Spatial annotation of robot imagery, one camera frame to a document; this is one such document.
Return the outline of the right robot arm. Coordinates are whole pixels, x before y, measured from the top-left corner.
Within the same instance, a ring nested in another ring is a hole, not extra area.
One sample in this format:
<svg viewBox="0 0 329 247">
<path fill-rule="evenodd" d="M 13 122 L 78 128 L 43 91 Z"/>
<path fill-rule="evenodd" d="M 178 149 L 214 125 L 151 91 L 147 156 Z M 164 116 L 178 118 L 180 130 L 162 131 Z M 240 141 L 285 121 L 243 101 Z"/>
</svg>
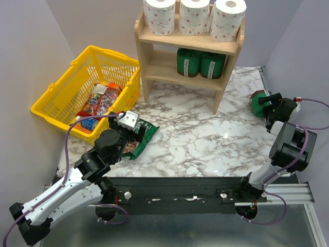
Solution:
<svg viewBox="0 0 329 247">
<path fill-rule="evenodd" d="M 249 104 L 253 114 L 266 119 L 265 128 L 276 139 L 269 152 L 269 162 L 242 178 L 236 189 L 241 201 L 258 199 L 279 177 L 303 171 L 310 163 L 317 134 L 288 122 L 301 109 L 301 102 L 300 97 L 283 98 L 280 93 L 267 90 L 251 95 Z"/>
</svg>

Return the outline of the floral paper towel roll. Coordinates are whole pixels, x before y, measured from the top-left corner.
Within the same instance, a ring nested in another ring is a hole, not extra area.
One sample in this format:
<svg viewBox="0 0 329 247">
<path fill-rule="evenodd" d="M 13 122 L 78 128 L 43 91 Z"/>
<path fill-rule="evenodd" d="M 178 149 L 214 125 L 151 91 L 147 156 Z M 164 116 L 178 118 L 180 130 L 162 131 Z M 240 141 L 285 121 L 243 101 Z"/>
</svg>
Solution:
<svg viewBox="0 0 329 247">
<path fill-rule="evenodd" d="M 175 28 L 176 1 L 143 1 L 143 10 L 149 32 L 156 36 L 170 35 Z"/>
<path fill-rule="evenodd" d="M 179 5 L 178 29 L 187 36 L 208 33 L 210 27 L 209 0 L 181 0 Z"/>
<path fill-rule="evenodd" d="M 233 41 L 246 9 L 245 1 L 216 1 L 211 12 L 210 35 L 219 42 Z"/>
</svg>

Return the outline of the green roll brown end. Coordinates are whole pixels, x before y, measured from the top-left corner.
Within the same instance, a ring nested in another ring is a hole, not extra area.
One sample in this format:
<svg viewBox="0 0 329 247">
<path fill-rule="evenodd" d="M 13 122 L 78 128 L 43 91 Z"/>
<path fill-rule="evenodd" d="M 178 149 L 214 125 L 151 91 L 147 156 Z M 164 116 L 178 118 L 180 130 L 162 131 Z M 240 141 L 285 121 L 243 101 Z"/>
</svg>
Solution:
<svg viewBox="0 0 329 247">
<path fill-rule="evenodd" d="M 207 79 L 219 79 L 222 76 L 225 60 L 225 54 L 203 52 L 200 62 L 201 76 Z"/>
</svg>

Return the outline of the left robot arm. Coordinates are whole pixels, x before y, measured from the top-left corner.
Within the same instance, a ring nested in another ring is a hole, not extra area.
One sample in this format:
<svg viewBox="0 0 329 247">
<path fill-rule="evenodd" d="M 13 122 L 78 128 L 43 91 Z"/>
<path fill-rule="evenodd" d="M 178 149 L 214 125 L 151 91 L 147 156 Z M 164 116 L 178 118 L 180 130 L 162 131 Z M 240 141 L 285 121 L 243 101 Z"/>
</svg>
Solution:
<svg viewBox="0 0 329 247">
<path fill-rule="evenodd" d="M 129 142 L 142 142 L 145 126 L 138 117 L 108 116 L 109 129 L 95 140 L 94 147 L 66 168 L 63 178 L 26 203 L 14 203 L 9 210 L 27 245 L 45 238 L 62 216 L 84 205 L 109 203 L 114 188 L 105 174 L 119 162 Z"/>
</svg>

